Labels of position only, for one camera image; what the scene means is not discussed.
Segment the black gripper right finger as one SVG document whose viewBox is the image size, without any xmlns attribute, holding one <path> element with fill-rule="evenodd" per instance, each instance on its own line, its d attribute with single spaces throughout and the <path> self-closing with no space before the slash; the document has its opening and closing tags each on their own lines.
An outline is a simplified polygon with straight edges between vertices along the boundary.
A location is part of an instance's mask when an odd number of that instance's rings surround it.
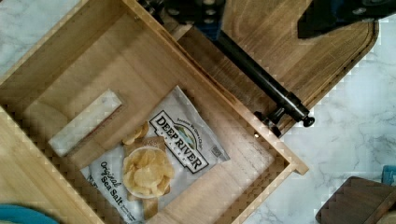
<svg viewBox="0 0 396 224">
<path fill-rule="evenodd" d="M 312 0 L 297 22 L 300 39 L 325 35 L 356 22 L 372 22 L 396 12 L 396 0 Z"/>
</svg>

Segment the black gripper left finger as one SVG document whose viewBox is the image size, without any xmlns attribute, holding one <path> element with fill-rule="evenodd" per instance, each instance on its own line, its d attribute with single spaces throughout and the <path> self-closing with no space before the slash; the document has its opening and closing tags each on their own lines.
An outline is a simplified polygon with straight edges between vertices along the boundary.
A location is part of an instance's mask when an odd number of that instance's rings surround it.
<svg viewBox="0 0 396 224">
<path fill-rule="evenodd" d="M 138 0 L 160 24 L 163 15 L 178 24 L 192 24 L 211 41 L 219 39 L 226 0 Z"/>
</svg>

